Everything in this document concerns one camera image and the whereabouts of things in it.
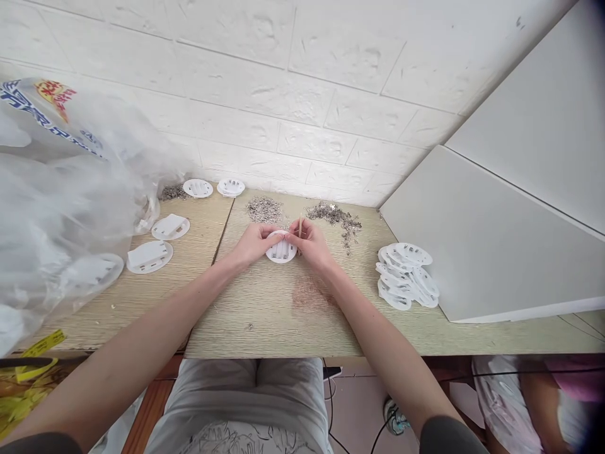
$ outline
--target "white brick wall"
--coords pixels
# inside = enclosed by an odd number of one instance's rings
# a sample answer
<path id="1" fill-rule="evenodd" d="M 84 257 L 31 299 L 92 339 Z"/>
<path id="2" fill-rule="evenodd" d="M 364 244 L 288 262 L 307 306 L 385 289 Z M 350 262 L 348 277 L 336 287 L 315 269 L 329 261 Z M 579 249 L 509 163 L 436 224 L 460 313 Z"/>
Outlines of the white brick wall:
<path id="1" fill-rule="evenodd" d="M 574 0 L 0 0 L 0 77 L 136 104 L 201 177 L 378 206 Z"/>

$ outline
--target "pink clothing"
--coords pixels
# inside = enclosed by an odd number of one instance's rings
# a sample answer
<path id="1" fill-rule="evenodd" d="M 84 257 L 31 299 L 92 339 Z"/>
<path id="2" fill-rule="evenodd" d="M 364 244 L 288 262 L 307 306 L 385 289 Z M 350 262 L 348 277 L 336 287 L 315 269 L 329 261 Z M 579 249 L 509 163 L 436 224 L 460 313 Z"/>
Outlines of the pink clothing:
<path id="1" fill-rule="evenodd" d="M 547 359 L 550 371 L 605 368 L 605 354 L 570 355 L 565 359 Z M 581 402 L 600 402 L 605 392 L 605 370 L 583 373 L 553 373 L 565 394 Z"/>

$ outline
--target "forearm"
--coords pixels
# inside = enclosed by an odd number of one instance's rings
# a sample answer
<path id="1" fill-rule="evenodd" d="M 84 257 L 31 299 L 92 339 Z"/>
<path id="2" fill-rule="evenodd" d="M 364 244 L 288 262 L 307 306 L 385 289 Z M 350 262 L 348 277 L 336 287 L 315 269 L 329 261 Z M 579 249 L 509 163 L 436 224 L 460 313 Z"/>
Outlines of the forearm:
<path id="1" fill-rule="evenodd" d="M 71 373 L 5 440 L 58 431 L 83 452 L 174 355 L 193 325 L 243 270 L 230 256 L 132 322 Z"/>
<path id="2" fill-rule="evenodd" d="M 544 364 L 532 364 L 530 370 L 543 370 Z M 559 427 L 559 387 L 550 373 L 519 375 L 521 393 L 531 423 L 546 454 L 569 453 Z"/>
<path id="3" fill-rule="evenodd" d="M 337 265 L 322 276 L 338 301 L 368 362 L 418 436 L 433 416 L 462 421 L 434 375 L 403 334 L 361 293 Z"/>

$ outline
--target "pile of metal screws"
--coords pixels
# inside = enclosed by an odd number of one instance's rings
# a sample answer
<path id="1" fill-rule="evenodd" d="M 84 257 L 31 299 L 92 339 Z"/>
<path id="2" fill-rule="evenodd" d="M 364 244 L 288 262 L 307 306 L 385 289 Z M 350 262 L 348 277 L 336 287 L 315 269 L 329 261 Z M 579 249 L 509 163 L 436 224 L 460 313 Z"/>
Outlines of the pile of metal screws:
<path id="1" fill-rule="evenodd" d="M 342 245 L 347 251 L 347 255 L 351 255 L 350 241 L 353 239 L 357 244 L 357 232 L 361 230 L 361 222 L 357 220 L 359 216 L 353 217 L 349 212 L 342 211 L 338 205 L 320 202 L 314 207 L 309 207 L 307 217 L 309 219 L 325 219 L 330 224 L 340 223 L 340 226 L 345 230 L 342 233 Z"/>
<path id="2" fill-rule="evenodd" d="M 288 220 L 284 218 L 284 213 L 282 212 L 283 205 L 283 203 L 277 202 L 271 197 L 259 197 L 255 195 L 250 199 L 250 202 L 247 203 L 246 212 L 254 223 L 275 224 L 288 230 L 289 223 Z"/>
<path id="3" fill-rule="evenodd" d="M 183 190 L 183 184 L 178 184 L 174 186 L 166 186 L 162 191 L 162 194 L 159 195 L 158 199 L 160 202 L 164 202 L 172 199 L 188 199 L 189 194 L 187 194 Z"/>

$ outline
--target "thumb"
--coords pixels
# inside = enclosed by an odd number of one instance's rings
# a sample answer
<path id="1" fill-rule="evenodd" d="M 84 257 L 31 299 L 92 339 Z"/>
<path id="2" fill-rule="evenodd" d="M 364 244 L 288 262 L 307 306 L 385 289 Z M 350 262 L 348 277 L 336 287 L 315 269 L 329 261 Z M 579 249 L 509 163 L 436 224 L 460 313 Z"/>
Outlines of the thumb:
<path id="1" fill-rule="evenodd" d="M 294 246 L 296 246 L 298 249 L 300 249 L 303 245 L 304 245 L 304 241 L 302 238 L 299 238 L 296 235 L 292 235 L 292 233 L 286 233 L 285 234 L 285 240 L 290 243 L 293 244 Z"/>
<path id="2" fill-rule="evenodd" d="M 269 248 L 271 246 L 275 246 L 276 244 L 278 244 L 283 239 L 284 239 L 283 235 L 274 235 L 271 238 L 264 239 L 263 242 L 267 246 L 267 250 L 269 250 Z"/>

